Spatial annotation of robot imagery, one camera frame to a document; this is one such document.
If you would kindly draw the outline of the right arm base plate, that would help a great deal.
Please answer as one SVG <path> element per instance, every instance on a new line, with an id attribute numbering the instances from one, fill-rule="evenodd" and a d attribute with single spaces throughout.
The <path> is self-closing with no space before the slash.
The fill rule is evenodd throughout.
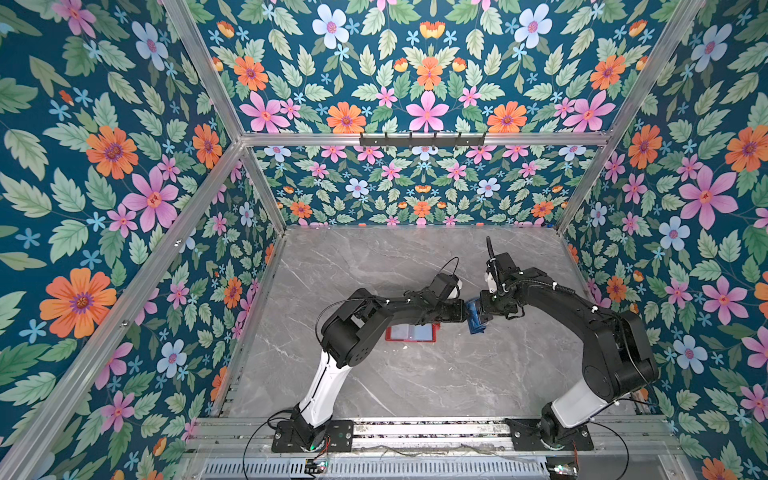
<path id="1" fill-rule="evenodd" d="M 562 428 L 549 418 L 505 418 L 516 451 L 593 451 L 594 443 L 585 424 Z"/>

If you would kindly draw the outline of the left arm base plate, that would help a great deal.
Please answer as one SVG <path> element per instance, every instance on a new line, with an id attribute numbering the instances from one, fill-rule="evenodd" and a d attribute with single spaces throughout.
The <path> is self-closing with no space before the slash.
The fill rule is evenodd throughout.
<path id="1" fill-rule="evenodd" d="M 320 427 L 310 427 L 298 420 L 282 420 L 273 435 L 272 453 L 320 453 L 352 450 L 355 423 L 330 420 Z"/>

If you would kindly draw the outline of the red leather card holder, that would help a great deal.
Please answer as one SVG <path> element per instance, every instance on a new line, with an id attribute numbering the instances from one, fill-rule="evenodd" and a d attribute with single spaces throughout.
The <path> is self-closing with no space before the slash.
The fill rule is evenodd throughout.
<path id="1" fill-rule="evenodd" d="M 394 325 L 385 332 L 387 342 L 405 343 L 435 343 L 440 326 L 437 324 L 426 325 Z"/>

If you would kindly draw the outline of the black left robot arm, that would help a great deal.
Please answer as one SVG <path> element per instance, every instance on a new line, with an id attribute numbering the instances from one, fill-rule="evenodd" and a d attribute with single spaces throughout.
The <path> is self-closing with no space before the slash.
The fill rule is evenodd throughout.
<path id="1" fill-rule="evenodd" d="M 440 292 L 426 287 L 407 291 L 401 297 L 378 296 L 364 288 L 356 290 L 339 303 L 316 332 L 321 356 L 307 393 L 290 416 L 294 441 L 306 451 L 317 449 L 323 442 L 349 373 L 371 354 L 388 328 L 468 320 L 468 308 L 454 287 Z"/>

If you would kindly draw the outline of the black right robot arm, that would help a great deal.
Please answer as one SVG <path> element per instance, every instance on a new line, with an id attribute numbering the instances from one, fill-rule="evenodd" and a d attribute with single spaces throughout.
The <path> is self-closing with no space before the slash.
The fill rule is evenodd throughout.
<path id="1" fill-rule="evenodd" d="M 509 254 L 488 251 L 488 288 L 468 303 L 471 332 L 482 333 L 492 320 L 520 319 L 533 307 L 582 342 L 581 378 L 542 408 L 537 429 L 546 447 L 561 447 L 595 415 L 659 378 L 638 314 L 600 306 L 538 268 L 521 269 Z"/>

